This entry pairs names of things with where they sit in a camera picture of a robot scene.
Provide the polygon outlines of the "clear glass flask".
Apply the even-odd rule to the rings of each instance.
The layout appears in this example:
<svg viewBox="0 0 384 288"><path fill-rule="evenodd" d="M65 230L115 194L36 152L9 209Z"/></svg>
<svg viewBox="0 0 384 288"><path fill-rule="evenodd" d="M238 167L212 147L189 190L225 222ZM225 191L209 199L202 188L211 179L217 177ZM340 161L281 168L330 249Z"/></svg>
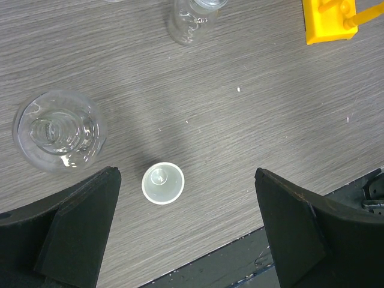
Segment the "clear glass flask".
<svg viewBox="0 0 384 288"><path fill-rule="evenodd" d="M54 89L27 98L18 108L13 141L34 167L63 173L89 167L107 139L107 123L94 101Z"/></svg>

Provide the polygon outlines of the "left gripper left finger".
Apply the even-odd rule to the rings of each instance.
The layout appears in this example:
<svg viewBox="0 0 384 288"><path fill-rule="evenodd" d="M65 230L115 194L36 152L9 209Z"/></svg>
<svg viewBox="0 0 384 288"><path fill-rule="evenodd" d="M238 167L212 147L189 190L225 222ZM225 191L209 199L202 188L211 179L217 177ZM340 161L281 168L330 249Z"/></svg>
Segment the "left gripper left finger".
<svg viewBox="0 0 384 288"><path fill-rule="evenodd" d="M106 167L1 214L1 287L95 287L121 187Z"/></svg>

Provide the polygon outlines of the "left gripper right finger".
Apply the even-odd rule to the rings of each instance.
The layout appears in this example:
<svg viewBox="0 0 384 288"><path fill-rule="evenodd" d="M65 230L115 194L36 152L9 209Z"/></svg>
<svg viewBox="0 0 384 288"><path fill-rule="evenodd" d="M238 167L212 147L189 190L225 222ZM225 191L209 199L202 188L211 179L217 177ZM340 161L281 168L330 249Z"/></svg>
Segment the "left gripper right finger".
<svg viewBox="0 0 384 288"><path fill-rule="evenodd" d="M382 287L383 170L321 196L259 168L255 188L281 287Z"/></svg>

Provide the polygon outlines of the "yellow test tube rack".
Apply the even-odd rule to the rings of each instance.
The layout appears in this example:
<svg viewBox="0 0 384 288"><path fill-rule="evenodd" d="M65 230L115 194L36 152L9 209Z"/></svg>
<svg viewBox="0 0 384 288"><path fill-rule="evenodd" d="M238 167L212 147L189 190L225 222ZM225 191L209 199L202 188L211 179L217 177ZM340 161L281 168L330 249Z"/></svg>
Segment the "yellow test tube rack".
<svg viewBox="0 0 384 288"><path fill-rule="evenodd" d="M359 13L355 0L302 0L302 8L308 45L349 40L358 32L358 26L383 14L382 2Z"/></svg>

